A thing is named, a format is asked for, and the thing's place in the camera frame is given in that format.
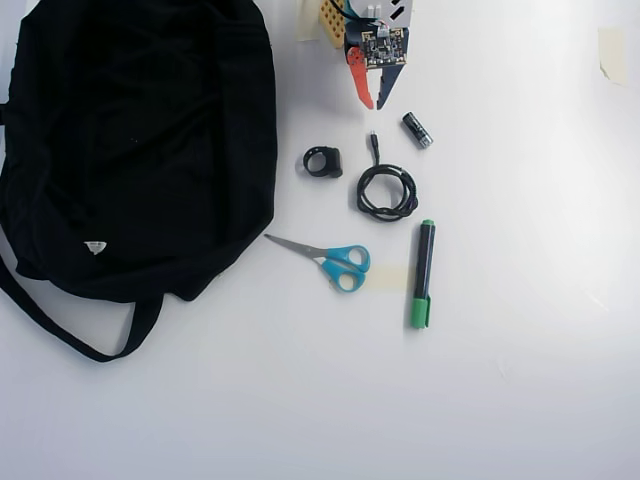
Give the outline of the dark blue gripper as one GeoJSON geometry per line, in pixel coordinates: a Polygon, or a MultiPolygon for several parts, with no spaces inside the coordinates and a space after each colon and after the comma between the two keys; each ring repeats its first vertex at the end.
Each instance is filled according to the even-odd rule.
{"type": "MultiPolygon", "coordinates": [[[[365,65],[364,53],[362,51],[362,29],[363,27],[361,24],[345,25],[343,38],[344,54],[359,100],[368,109],[373,109],[374,103],[369,92],[367,68],[365,65]]],[[[385,105],[402,69],[402,64],[387,66],[382,69],[380,90],[376,102],[376,108],[378,110],[381,110],[385,105]]]]}

